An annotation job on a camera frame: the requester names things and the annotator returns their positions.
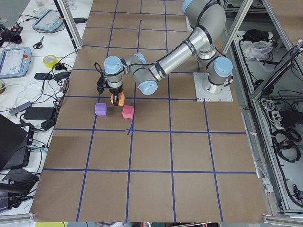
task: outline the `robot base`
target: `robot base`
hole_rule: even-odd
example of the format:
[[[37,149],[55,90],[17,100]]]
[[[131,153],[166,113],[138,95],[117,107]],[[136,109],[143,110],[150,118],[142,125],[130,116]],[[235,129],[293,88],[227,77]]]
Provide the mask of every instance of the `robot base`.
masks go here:
[[[224,87],[222,92],[219,94],[211,94],[206,92],[203,87],[202,83],[208,77],[208,73],[200,73],[194,72],[194,80],[195,80],[195,89],[196,89],[196,98],[198,102],[232,102],[232,93],[229,86]]]

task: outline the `white plastic bag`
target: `white plastic bag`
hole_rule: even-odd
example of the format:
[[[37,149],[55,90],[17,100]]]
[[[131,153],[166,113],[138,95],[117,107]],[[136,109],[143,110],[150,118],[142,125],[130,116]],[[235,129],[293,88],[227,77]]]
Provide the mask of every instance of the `white plastic bag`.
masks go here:
[[[243,53],[247,58],[256,58],[258,61],[268,58],[268,53],[273,49],[273,44],[266,41],[252,43]]]

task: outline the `orange block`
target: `orange block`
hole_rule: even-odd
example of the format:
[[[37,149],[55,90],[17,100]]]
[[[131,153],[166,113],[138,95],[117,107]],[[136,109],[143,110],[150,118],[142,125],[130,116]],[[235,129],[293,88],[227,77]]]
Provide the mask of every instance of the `orange block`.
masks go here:
[[[123,92],[121,92],[119,94],[119,100],[118,100],[118,105],[119,106],[123,106],[124,105],[124,100],[125,100],[125,96],[123,94]],[[114,95],[112,94],[110,101],[112,102],[112,104],[114,104]]]

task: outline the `purple cube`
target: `purple cube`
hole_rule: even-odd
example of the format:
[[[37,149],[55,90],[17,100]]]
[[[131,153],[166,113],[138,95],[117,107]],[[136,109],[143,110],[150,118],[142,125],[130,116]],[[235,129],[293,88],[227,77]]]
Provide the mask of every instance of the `purple cube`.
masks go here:
[[[97,116],[106,116],[106,104],[105,103],[96,103],[95,105],[95,114]]]

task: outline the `device screen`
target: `device screen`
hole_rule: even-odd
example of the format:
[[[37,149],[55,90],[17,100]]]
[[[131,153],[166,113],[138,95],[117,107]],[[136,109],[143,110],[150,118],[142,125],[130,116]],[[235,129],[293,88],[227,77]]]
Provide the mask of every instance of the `device screen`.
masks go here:
[[[36,26],[51,29],[59,19],[60,14],[56,11],[49,11],[43,18],[39,20]]]
[[[0,75],[20,73],[25,49],[7,50],[0,66]]]

